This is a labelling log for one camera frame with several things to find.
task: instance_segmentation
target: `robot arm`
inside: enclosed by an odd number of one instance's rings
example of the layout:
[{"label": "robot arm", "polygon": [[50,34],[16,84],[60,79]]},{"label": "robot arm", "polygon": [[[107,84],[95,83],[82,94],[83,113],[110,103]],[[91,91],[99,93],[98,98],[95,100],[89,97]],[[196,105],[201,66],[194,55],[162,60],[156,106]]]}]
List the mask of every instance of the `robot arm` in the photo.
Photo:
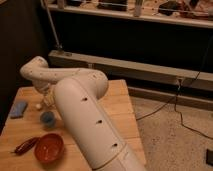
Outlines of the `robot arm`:
[{"label": "robot arm", "polygon": [[36,86],[56,83],[56,108],[92,170],[145,171],[97,102],[108,88],[104,73],[91,69],[50,69],[43,58],[36,57],[22,67],[21,74]]}]

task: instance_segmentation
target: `black cable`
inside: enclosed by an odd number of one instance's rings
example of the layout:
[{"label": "black cable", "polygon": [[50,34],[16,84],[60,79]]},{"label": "black cable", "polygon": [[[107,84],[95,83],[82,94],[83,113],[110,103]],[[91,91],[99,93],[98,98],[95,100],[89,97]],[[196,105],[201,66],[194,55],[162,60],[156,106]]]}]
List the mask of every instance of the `black cable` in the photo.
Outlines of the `black cable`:
[{"label": "black cable", "polygon": [[[188,84],[187,86],[185,86],[185,87],[190,88],[190,86],[198,79],[198,77],[199,77],[199,75],[200,75],[200,73],[201,73],[201,71],[203,70],[203,67],[204,67],[204,65],[205,65],[206,58],[207,58],[207,55],[208,55],[208,53],[209,53],[209,47],[210,47],[210,45],[211,45],[212,40],[213,40],[213,35],[209,38],[209,41],[208,41],[208,44],[207,44],[205,53],[204,53],[203,58],[202,58],[202,63],[201,63],[201,66],[200,66],[200,69],[199,69],[197,75],[196,75],[195,78],[193,78],[192,81],[189,82],[189,84]],[[146,114],[146,115],[144,115],[144,116],[142,116],[142,117],[136,118],[136,121],[139,121],[139,120],[142,120],[142,119],[144,119],[144,118],[146,118],[146,117],[149,117],[149,116],[154,115],[155,113],[157,113],[157,112],[159,112],[161,109],[163,109],[166,105],[168,105],[173,99],[176,99],[176,98],[178,97],[178,95],[180,94],[180,88],[181,88],[180,86],[182,86],[182,85],[179,84],[179,87],[178,87],[177,92],[175,93],[175,95],[172,96],[166,103],[164,103],[162,106],[160,106],[157,110],[155,110],[155,111],[153,111],[153,112],[151,112],[151,113],[149,113],[149,114]]]},{"label": "black cable", "polygon": [[184,124],[184,122],[183,122],[183,114],[182,114],[181,111],[177,110],[177,102],[178,102],[178,96],[176,96],[176,98],[175,98],[174,111],[175,111],[176,113],[179,113],[179,114],[180,114],[180,124],[181,124],[181,126],[183,126],[184,128],[186,128],[186,129],[188,129],[188,130],[190,130],[190,131],[193,131],[193,132],[197,133],[198,135],[201,135],[201,136],[203,136],[203,137],[205,137],[205,138],[208,138],[208,139],[210,139],[210,140],[213,140],[213,137],[210,137],[210,136],[208,136],[208,135],[202,133],[201,131],[198,131],[198,130],[196,130],[196,129],[190,128],[189,126],[187,126],[187,125]]},{"label": "black cable", "polygon": [[[191,81],[191,82],[188,84],[188,86],[186,86],[186,87],[189,88],[189,87],[198,79],[198,77],[199,77],[199,75],[200,75],[200,73],[201,73],[201,71],[202,71],[202,69],[203,69],[203,67],[204,67],[204,65],[205,65],[206,58],[207,58],[207,55],[208,55],[208,52],[209,52],[209,47],[210,47],[210,45],[211,45],[212,40],[213,40],[213,35],[210,37],[210,39],[209,39],[209,41],[208,41],[207,48],[206,48],[206,51],[205,51],[205,54],[204,54],[204,56],[203,56],[202,63],[201,63],[201,66],[200,66],[200,70],[198,71],[198,73],[197,73],[197,75],[195,76],[195,78],[192,79],[192,81]],[[181,87],[182,87],[182,82],[181,82],[181,80],[179,80],[179,86],[178,86],[177,92],[175,93],[174,96],[172,96],[165,104],[163,104],[163,105],[162,105],[161,107],[159,107],[157,110],[155,110],[155,111],[153,111],[153,112],[151,112],[151,113],[149,113],[149,114],[146,114],[145,116],[142,116],[142,117],[140,117],[140,118],[137,118],[136,121],[139,121],[139,120],[142,120],[142,119],[144,119],[144,118],[146,118],[146,117],[149,117],[149,116],[154,115],[155,113],[157,113],[157,112],[159,112],[161,109],[163,109],[167,104],[169,104],[169,103],[175,98],[174,111],[175,111],[176,113],[179,113],[179,114],[180,114],[181,126],[183,126],[184,128],[186,128],[186,129],[188,129],[188,130],[190,130],[190,131],[192,131],[192,132],[194,132],[194,133],[197,133],[197,134],[200,135],[200,136],[203,136],[203,137],[205,137],[205,138],[207,138],[207,139],[213,140],[213,137],[210,137],[210,136],[208,136],[208,135],[202,133],[201,131],[196,130],[196,129],[193,129],[193,128],[190,128],[189,126],[187,126],[187,125],[184,124],[184,122],[183,122],[183,114],[182,114],[181,111],[177,110],[178,95],[180,94],[180,89],[181,89]]]}]

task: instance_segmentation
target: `gray floor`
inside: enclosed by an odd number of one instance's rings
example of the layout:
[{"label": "gray floor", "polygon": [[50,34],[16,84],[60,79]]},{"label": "gray floor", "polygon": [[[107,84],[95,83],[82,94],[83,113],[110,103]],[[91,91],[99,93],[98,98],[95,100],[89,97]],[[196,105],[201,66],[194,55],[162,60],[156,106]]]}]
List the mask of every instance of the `gray floor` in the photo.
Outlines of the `gray floor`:
[{"label": "gray floor", "polygon": [[[131,97],[136,118],[150,113],[163,102]],[[205,163],[206,149],[213,141],[180,125],[180,115],[169,104],[151,117],[138,121],[148,171],[213,171]],[[213,111],[177,106],[184,123],[213,137]]]}]

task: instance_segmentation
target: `small blue cup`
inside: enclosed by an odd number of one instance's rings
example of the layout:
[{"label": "small blue cup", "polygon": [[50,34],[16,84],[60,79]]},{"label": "small blue cup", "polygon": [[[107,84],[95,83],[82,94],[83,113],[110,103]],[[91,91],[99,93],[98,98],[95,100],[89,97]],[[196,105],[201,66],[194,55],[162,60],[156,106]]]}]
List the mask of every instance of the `small blue cup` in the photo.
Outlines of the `small blue cup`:
[{"label": "small blue cup", "polygon": [[51,128],[55,125],[56,119],[53,112],[47,111],[41,114],[40,121],[44,126]]}]

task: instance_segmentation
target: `orange bowl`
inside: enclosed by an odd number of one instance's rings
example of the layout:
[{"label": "orange bowl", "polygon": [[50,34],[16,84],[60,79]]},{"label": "orange bowl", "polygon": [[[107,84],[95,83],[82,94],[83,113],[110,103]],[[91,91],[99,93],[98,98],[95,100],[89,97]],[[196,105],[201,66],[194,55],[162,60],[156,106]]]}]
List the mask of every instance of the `orange bowl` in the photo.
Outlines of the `orange bowl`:
[{"label": "orange bowl", "polygon": [[60,135],[50,133],[41,137],[36,143],[35,157],[43,164],[59,159],[64,152],[64,142]]}]

